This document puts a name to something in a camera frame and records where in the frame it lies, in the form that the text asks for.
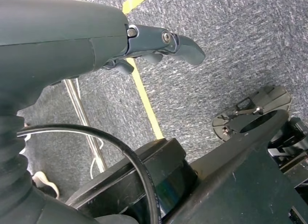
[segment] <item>yellow floor marking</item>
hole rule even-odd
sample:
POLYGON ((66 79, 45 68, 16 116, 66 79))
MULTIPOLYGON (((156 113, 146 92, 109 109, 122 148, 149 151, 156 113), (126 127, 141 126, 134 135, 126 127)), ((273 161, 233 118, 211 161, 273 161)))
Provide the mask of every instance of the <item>yellow floor marking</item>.
MULTIPOLYGON (((125 14, 128 14, 131 12, 132 9, 136 8, 137 6, 141 4, 143 1, 144 0, 126 0, 123 3, 122 12, 125 14)), ((162 135, 162 130, 159 128, 159 122, 157 122, 155 113, 152 109, 149 97, 147 97, 147 94, 144 89, 143 81, 141 80, 141 77, 139 74, 139 71, 137 68, 135 61, 132 58, 128 58, 127 61, 134 68, 132 73, 133 79, 137 87, 137 90, 138 90, 139 95, 140 96, 141 101, 143 102, 147 116, 149 117, 149 122, 151 123, 155 136, 156 137, 156 139, 163 138, 164 136, 162 135)))
POLYGON ((140 96, 141 101, 143 102, 147 116, 149 117, 149 122, 151 123, 152 129, 153 129, 154 135, 158 140, 163 138, 164 136, 162 133, 161 128, 159 128, 159 122, 157 122, 156 117, 155 116, 155 113, 152 109, 151 104, 149 103, 149 97, 147 97, 146 92, 144 89, 144 86, 134 60, 132 58, 128 58, 126 60, 134 68, 134 70, 132 73, 133 79, 134 83, 136 84, 137 90, 138 90, 139 95, 140 96))
POLYGON ((141 4, 143 1, 144 0, 126 0, 123 3, 122 12, 125 14, 128 14, 131 12, 132 9, 134 9, 138 5, 141 4))

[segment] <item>white cable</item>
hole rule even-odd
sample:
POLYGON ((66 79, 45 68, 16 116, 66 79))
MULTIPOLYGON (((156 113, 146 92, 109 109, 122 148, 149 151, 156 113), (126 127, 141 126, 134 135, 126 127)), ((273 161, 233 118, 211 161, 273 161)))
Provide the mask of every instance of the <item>white cable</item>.
MULTIPOLYGON (((102 149, 103 146, 104 146, 104 142, 100 140, 100 139, 99 139, 99 141, 100 141, 100 149, 102 149)), ((91 180, 93 180, 93 178, 94 178, 92 171, 93 171, 93 166, 95 163, 95 160, 96 160, 96 158, 93 158, 93 161, 92 161, 92 163, 91 163, 91 166, 90 166, 90 177, 91 177, 91 180)))

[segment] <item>bolt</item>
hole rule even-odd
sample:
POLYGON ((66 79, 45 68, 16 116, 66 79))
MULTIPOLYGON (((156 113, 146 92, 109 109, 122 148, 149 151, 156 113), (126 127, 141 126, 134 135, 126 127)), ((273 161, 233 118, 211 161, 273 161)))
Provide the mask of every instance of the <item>bolt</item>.
POLYGON ((171 35, 166 30, 162 33, 162 38, 163 42, 165 44, 169 44, 171 41, 171 35))
POLYGON ((132 38, 132 37, 136 36, 136 35, 137 35, 137 32, 136 32, 136 30, 134 29, 134 28, 129 28, 128 30, 127 30, 127 35, 128 35, 129 38, 132 38))
POLYGON ((230 132, 226 127, 223 127, 222 129, 222 131, 223 131, 222 134, 223 134, 223 135, 226 135, 226 136, 229 136, 230 135, 230 132))

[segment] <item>metal pole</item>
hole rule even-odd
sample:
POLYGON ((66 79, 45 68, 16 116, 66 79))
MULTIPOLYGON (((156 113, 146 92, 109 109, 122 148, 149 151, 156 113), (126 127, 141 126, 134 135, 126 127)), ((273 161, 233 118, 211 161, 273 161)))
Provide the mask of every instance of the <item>metal pole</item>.
MULTIPOLYGON (((70 99, 72 100, 72 105, 76 111, 80 122, 85 126, 90 126, 89 121, 88 117, 86 116, 72 80, 65 79, 63 80, 63 82, 65 83, 70 99)), ((90 145, 91 150, 92 151, 93 155, 95 157, 96 164, 97 165, 100 172, 106 171, 107 169, 107 166, 105 160, 103 158, 97 139, 92 136, 88 136, 88 135, 87 135, 86 137, 88 139, 88 142, 90 145)))

